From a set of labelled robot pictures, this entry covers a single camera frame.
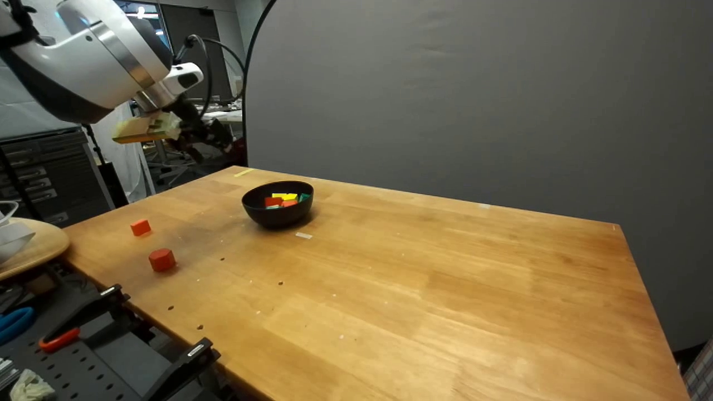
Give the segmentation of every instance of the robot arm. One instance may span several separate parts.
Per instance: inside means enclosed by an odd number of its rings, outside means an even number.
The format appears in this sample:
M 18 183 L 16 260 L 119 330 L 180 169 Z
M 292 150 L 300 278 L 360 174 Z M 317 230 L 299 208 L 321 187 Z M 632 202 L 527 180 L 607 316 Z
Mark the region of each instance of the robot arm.
M 95 123 L 127 101 L 145 111 L 171 107 L 203 81 L 196 65 L 171 65 L 145 19 L 114 0 L 63 0 L 69 38 L 44 44 L 20 0 L 0 0 L 0 58 L 56 117 Z

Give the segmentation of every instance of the small red block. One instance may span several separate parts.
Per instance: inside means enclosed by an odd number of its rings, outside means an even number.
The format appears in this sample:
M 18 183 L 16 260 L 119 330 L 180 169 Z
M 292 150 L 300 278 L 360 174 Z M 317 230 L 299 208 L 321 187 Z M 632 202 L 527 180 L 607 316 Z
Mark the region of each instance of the small red block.
M 154 272 L 170 272 L 176 268 L 176 256 L 166 248 L 154 249 L 148 260 L 151 260 Z
M 264 199 L 264 208 L 272 208 L 272 205 L 283 205 L 283 200 L 281 199 Z
M 136 221 L 136 222 L 132 226 L 132 232 L 133 232 L 133 237 L 143 237 L 143 233 L 148 233 L 148 232 L 151 232 L 151 226 L 148 226 L 148 221 Z

